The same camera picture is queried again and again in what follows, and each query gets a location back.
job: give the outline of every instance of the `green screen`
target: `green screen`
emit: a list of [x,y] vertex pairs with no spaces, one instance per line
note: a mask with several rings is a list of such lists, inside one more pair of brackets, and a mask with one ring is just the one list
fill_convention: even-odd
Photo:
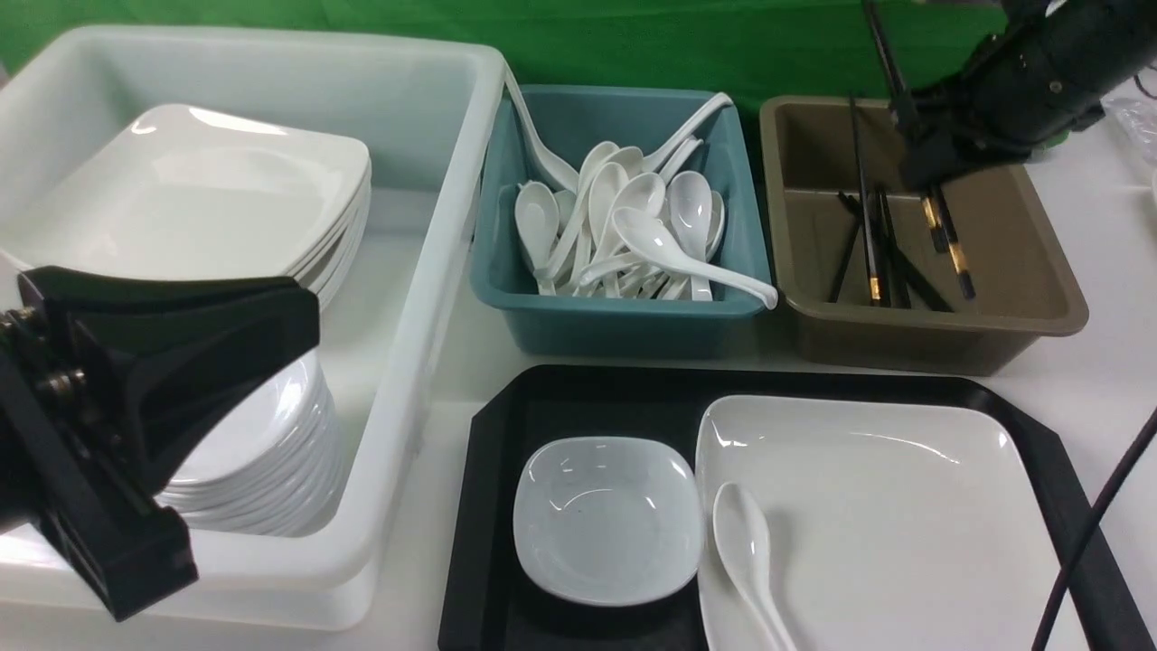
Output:
[[[885,0],[882,13],[913,83],[959,67],[1004,23],[995,7]],[[484,43],[523,83],[723,90],[749,116],[775,95],[884,91],[856,0],[0,0],[0,60],[15,71],[64,31],[93,23]]]

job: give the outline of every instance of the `small square bowl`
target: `small square bowl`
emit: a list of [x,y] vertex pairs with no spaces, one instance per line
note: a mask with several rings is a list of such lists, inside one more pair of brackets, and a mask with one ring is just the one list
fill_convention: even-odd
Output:
[[580,437],[530,458],[514,545],[535,585],[567,601],[625,607],[683,590],[699,570],[703,519],[687,461],[658,442]]
[[[591,147],[611,140],[643,153],[658,148],[712,97],[699,90],[528,86],[526,106],[543,141],[575,169]],[[703,146],[688,161],[723,195],[727,223],[715,264],[772,281],[751,164],[735,106],[695,133]],[[482,170],[481,205],[470,271],[474,294],[502,310],[518,348],[580,357],[714,357],[737,320],[764,310],[759,299],[714,286],[716,299],[658,301],[540,296],[523,262],[514,224],[517,184],[541,180],[528,158],[509,99],[494,123]]]

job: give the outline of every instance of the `table surface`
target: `table surface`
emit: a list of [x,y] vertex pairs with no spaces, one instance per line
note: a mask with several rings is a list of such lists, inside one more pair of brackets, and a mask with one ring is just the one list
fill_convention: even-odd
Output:
[[[1088,327],[1041,340],[982,380],[1061,436],[1090,501],[1157,406],[1157,204],[1111,127],[1106,120],[1074,134],[1029,168],[1089,302]],[[435,378],[425,446],[384,542],[377,598],[359,627],[326,634],[164,617],[116,626],[97,612],[0,605],[0,650],[434,651],[470,419],[524,369],[557,362],[521,354],[501,315],[466,284]],[[751,335],[734,346],[727,360],[706,367],[820,369],[786,341]],[[1103,530],[1157,637],[1157,453],[1135,468]]]

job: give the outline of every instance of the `black cable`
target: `black cable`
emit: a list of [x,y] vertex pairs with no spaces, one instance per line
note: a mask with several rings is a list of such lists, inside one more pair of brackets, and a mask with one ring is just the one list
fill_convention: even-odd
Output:
[[1145,87],[1141,83],[1141,75],[1140,74],[1133,75],[1133,83],[1137,84],[1137,90],[1140,90],[1142,95],[1144,95],[1145,97],[1149,97],[1150,99],[1157,99],[1157,95],[1154,95],[1152,93],[1150,93],[1149,90],[1147,90]]
[[1085,548],[1089,547],[1089,541],[1097,533],[1105,511],[1108,510],[1108,505],[1117,497],[1117,493],[1121,490],[1121,484],[1125,483],[1129,473],[1133,472],[1133,467],[1137,465],[1137,460],[1141,459],[1145,449],[1152,443],[1155,434],[1157,434],[1157,409],[1149,416],[1149,421],[1141,428],[1137,438],[1133,441],[1129,450],[1125,451],[1125,457],[1117,464],[1113,474],[1108,476],[1105,487],[1100,489],[1100,495],[1097,496],[1097,502],[1093,503],[1092,511],[1089,512],[1084,527],[1077,537],[1076,547],[1073,548],[1069,557],[1064,561],[1064,565],[1061,567],[1061,571],[1056,575],[1056,582],[1053,583],[1053,591],[1048,594],[1048,601],[1045,604],[1045,614],[1041,615],[1040,627],[1037,628],[1037,637],[1032,642],[1032,651],[1045,651],[1045,645],[1048,644],[1048,636],[1053,632],[1053,624],[1056,623],[1056,614],[1061,609],[1061,601],[1064,600],[1064,593],[1069,590],[1069,579],[1073,576],[1073,571],[1081,563],[1081,557],[1084,555]]

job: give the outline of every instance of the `chopstick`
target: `chopstick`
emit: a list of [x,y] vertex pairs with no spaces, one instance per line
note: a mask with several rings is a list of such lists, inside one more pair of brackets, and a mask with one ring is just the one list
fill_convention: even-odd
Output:
[[[843,192],[840,192],[839,197],[845,209],[847,209],[852,216],[856,217],[856,223],[858,223],[862,212],[860,209],[860,202]],[[899,271],[901,280],[906,280],[908,284],[912,284],[912,288],[916,291],[916,295],[920,296],[920,299],[924,301],[928,309],[931,309],[933,311],[953,311],[952,305],[950,305],[948,301],[944,299],[944,296],[936,290],[936,287],[928,281],[928,278],[926,278],[912,259],[905,254],[898,243],[880,241],[880,244],[887,247],[893,261],[900,267]]]
[[[852,146],[856,155],[856,176],[860,180],[860,205],[869,206],[868,179],[864,176],[863,155],[860,151],[860,120],[856,116],[855,95],[848,95],[848,106],[852,113]],[[868,267],[868,299],[870,304],[878,306],[883,299],[879,289],[879,269],[876,265],[876,238],[871,232],[871,220],[868,213],[869,209],[860,210],[860,221],[864,230],[864,261]]]
[[[887,188],[884,187],[883,183],[876,185],[876,214],[880,217],[882,229],[884,230],[883,235],[887,242],[884,249],[887,262],[893,267],[898,267],[899,265],[897,264],[896,256],[892,254],[892,250],[899,250],[900,246],[896,242],[896,222],[892,221],[892,208],[887,205]],[[911,309],[912,296],[908,295],[908,283],[904,281],[902,274],[896,278],[896,293],[900,301],[900,306]]]
[[[855,200],[840,192],[840,200],[845,198],[849,201]],[[848,266],[852,265],[852,251],[855,250],[856,239],[860,238],[860,228],[863,225],[863,222],[860,220],[860,210],[853,210],[852,215],[856,217],[856,222],[852,227],[852,232],[848,232],[848,238],[843,242],[843,252],[840,254],[840,268],[835,272],[835,279],[832,280],[831,290],[827,291],[827,302],[840,302],[840,289],[843,288],[843,276],[847,275]]]
[[952,269],[956,271],[956,279],[960,283],[960,293],[965,299],[977,297],[977,286],[972,282],[972,272],[968,271],[968,261],[964,258],[964,249],[960,247],[960,238],[956,234],[956,224],[952,222],[952,213],[948,209],[948,201],[939,185],[933,185],[929,190],[936,207],[939,208],[941,227],[944,230],[944,238],[948,242],[948,253],[952,258]]
[[936,252],[946,253],[948,252],[948,234],[944,231],[944,224],[941,222],[939,210],[933,204],[935,199],[931,192],[924,194],[920,199],[921,207],[924,208],[924,219],[928,221],[928,230],[933,235],[933,246],[936,247]]

